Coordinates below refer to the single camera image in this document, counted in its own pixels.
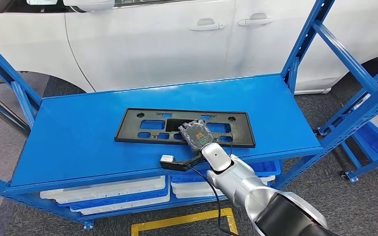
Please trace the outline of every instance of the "blue metal shelf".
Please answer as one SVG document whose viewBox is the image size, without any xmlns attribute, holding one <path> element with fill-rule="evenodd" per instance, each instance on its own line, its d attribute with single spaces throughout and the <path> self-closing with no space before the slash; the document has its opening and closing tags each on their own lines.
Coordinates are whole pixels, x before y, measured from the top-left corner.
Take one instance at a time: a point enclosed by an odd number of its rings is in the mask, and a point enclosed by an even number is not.
<svg viewBox="0 0 378 236">
<path fill-rule="evenodd" d="M 0 55 L 0 77 L 15 92 L 31 128 L 11 182 L 0 180 L 0 196 L 87 229 L 96 218 L 212 201 L 172 194 L 164 204 L 83 216 L 37 196 L 36 191 L 172 174 L 159 165 L 163 154 L 178 160 L 192 157 L 187 146 L 114 142 L 128 107 L 247 112 L 257 145 L 233 148 L 241 159 L 251 164 L 302 157 L 272 185 L 282 188 L 378 114 L 378 74 L 372 78 L 322 23 L 333 3 L 315 1 L 280 74 L 42 99 Z M 317 34 L 363 86 L 321 127 L 326 136 L 320 142 L 293 99 L 299 64 Z M 364 104 L 350 112 L 349 105 L 367 93 L 371 96 Z"/>
</svg>

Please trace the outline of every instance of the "blue plastic bin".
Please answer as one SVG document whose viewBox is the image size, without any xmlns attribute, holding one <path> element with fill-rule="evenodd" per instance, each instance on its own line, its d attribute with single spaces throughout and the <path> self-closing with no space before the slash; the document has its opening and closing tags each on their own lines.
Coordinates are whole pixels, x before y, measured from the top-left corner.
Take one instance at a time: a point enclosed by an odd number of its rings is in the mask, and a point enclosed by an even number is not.
<svg viewBox="0 0 378 236">
<path fill-rule="evenodd" d="M 378 128 L 373 123 L 368 122 L 352 137 L 370 161 L 378 160 Z"/>
<path fill-rule="evenodd" d="M 276 176 L 280 175 L 281 168 L 278 160 L 276 161 L 264 161 L 250 164 L 254 172 L 259 177 Z M 206 170 L 199 170 L 206 176 Z M 188 183 L 188 182 L 202 182 L 204 179 L 199 176 L 195 171 L 188 170 L 186 172 L 176 172 L 170 176 L 172 183 Z"/>
</svg>

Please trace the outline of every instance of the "robotic arm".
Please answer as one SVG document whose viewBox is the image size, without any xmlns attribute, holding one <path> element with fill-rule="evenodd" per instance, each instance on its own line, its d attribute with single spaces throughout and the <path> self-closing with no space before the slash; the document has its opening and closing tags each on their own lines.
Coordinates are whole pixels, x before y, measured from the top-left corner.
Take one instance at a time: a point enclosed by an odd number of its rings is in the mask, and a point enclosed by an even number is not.
<svg viewBox="0 0 378 236">
<path fill-rule="evenodd" d="M 336 236 L 327 230 L 324 216 L 294 193 L 264 185 L 253 169 L 237 156 L 228 156 L 213 143 L 202 120 L 179 127 L 192 150 L 211 166 L 208 180 L 238 207 L 246 210 L 260 236 Z M 163 167 L 168 163 L 160 161 Z"/>
</svg>

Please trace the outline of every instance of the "white car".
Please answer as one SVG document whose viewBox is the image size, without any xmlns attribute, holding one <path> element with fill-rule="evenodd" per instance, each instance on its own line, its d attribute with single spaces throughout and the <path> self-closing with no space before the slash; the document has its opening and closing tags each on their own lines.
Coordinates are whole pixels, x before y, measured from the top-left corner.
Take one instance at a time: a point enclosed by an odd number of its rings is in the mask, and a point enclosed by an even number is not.
<svg viewBox="0 0 378 236">
<path fill-rule="evenodd" d="M 0 52 L 86 92 L 279 73 L 314 2 L 0 0 Z M 324 24 L 360 63 L 378 58 L 378 0 L 337 0 Z M 316 36 L 296 92 L 347 72 Z"/>
</svg>

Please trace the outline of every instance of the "gray carpet floor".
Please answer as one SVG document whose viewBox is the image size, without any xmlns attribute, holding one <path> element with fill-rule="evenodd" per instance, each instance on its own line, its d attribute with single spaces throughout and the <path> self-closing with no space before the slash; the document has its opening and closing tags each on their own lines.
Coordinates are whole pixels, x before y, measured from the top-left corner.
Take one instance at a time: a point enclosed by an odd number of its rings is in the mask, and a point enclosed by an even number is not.
<svg viewBox="0 0 378 236">
<path fill-rule="evenodd" d="M 299 95 L 295 99 L 311 127 L 316 128 L 324 124 L 356 89 L 356 83 L 349 78 L 342 80 L 329 94 Z M 78 88 L 50 78 L 43 94 L 50 96 L 78 92 Z M 353 143 L 351 145 L 359 158 L 364 159 L 358 148 Z M 295 159 L 287 160 L 284 167 L 288 168 L 294 162 Z M 350 183 L 339 177 L 339 171 L 345 169 L 353 167 L 344 152 L 336 148 L 284 189 L 295 192 L 317 208 L 326 217 L 330 229 L 338 235 L 378 236 L 378 170 L 361 176 L 357 183 Z M 222 205 L 233 209 L 239 235 L 253 235 L 241 209 L 233 207 L 228 201 L 223 201 Z M 80 224 L 3 200 L 0 205 L 0 236 L 126 236 L 130 235 L 131 224 L 213 209 L 217 209 L 216 203 L 110 217 L 96 220 L 94 229 L 85 231 Z M 204 220 L 150 230 L 140 235 L 210 236 L 223 233 L 217 229 L 215 220 Z"/>
</svg>

